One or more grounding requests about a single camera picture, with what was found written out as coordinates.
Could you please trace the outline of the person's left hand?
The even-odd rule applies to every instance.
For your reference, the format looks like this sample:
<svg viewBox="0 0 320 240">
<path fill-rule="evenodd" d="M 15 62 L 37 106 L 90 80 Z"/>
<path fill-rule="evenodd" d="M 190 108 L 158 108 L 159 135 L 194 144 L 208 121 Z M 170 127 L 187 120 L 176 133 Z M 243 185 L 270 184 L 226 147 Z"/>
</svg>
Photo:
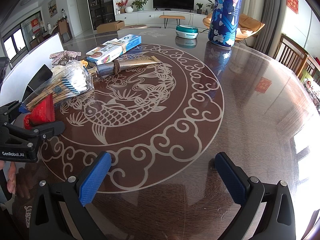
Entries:
<svg viewBox="0 0 320 240">
<path fill-rule="evenodd" d="M 16 194 L 16 165 L 14 162 L 10 163 L 8 170 L 7 189 L 9 193 Z"/>
</svg>

